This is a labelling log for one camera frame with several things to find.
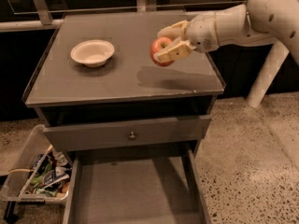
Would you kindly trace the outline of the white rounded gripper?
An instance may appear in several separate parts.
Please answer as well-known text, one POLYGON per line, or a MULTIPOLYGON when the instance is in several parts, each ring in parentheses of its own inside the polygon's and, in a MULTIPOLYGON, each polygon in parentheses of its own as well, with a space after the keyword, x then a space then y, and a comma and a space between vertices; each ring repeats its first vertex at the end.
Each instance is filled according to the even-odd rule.
POLYGON ((155 53, 154 59, 160 63, 173 63, 194 50, 206 53, 225 45, 241 46, 245 44, 248 28, 245 5, 203 12, 190 23, 179 21, 159 31, 158 37, 168 37, 172 42, 155 53))

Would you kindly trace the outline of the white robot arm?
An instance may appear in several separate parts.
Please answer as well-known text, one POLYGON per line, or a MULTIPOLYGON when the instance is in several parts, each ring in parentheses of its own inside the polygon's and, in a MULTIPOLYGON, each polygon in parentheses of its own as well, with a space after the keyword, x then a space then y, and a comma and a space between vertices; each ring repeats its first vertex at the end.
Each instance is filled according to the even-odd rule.
POLYGON ((280 41, 299 63, 299 0, 248 0, 219 11, 202 12, 158 33, 171 43, 155 52, 157 63, 173 62, 192 51, 206 53, 225 45, 263 46, 280 41))

